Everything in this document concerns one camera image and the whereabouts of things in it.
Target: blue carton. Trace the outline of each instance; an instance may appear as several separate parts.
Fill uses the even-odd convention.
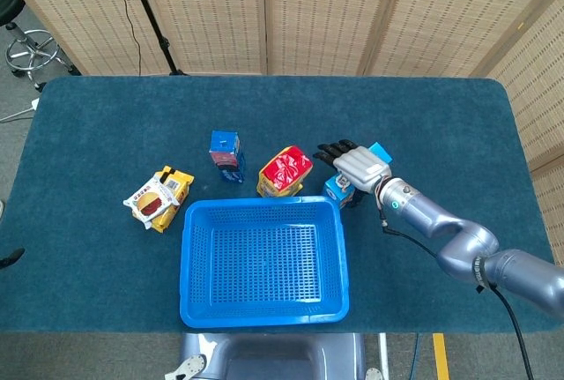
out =
[[[386,164],[392,162],[390,155],[378,142],[374,143],[368,149]],[[323,186],[324,196],[330,197],[337,202],[339,208],[343,208],[349,202],[353,201],[355,191],[354,186],[340,173],[332,176]]]
[[[224,180],[245,181],[245,156],[236,131],[214,130],[211,133],[210,156]]]

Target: table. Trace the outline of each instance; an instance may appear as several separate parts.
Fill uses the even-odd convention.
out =
[[[237,130],[243,185],[220,180],[212,130]],[[2,223],[0,330],[188,332],[179,317],[183,215],[204,198],[253,197],[279,150],[349,138],[379,141],[395,175],[449,211],[485,225],[503,248],[552,260],[502,86],[488,79],[114,77],[49,82]],[[122,205],[165,164],[196,177],[161,235]],[[302,195],[332,175],[317,162]],[[336,324],[253,332],[509,332],[492,294],[444,274],[425,253],[384,236],[374,202],[342,212],[351,308]],[[414,233],[390,218],[395,229]],[[438,250],[447,239],[424,242]],[[526,331],[556,321],[509,298]]]

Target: floor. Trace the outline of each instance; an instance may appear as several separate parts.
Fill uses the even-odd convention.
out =
[[[16,21],[24,29],[41,27],[28,9]],[[4,46],[9,39],[1,29],[0,44]],[[39,80],[66,74],[64,67],[51,64]],[[0,118],[29,108],[38,96],[26,78],[13,77],[0,63]],[[0,199],[4,202],[10,195],[30,124],[31,120],[0,124]],[[0,377],[5,380],[163,378],[178,363],[180,340],[178,334],[0,333]],[[389,335],[391,379],[409,378],[414,340],[414,334]],[[375,337],[368,336],[366,342],[368,363],[377,366]],[[537,380],[564,378],[564,329],[525,335],[525,343]],[[513,334],[450,334],[446,336],[446,347],[452,379],[526,378]],[[429,334],[421,336],[416,378],[437,378]]]

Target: yellow tape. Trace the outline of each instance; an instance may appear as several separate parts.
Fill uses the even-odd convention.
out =
[[[437,365],[437,380],[449,380],[447,349],[444,346],[444,335],[433,333],[434,361]]]

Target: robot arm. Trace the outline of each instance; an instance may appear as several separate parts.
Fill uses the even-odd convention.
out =
[[[448,275],[486,288],[505,288],[564,318],[564,269],[521,250],[498,252],[498,240],[487,228],[458,218],[404,180],[391,177],[390,167],[364,146],[351,141],[340,141],[339,148],[335,145],[320,145],[324,153],[315,157],[331,163],[357,189],[375,194],[379,205],[425,237],[453,235],[437,254],[438,265]]]

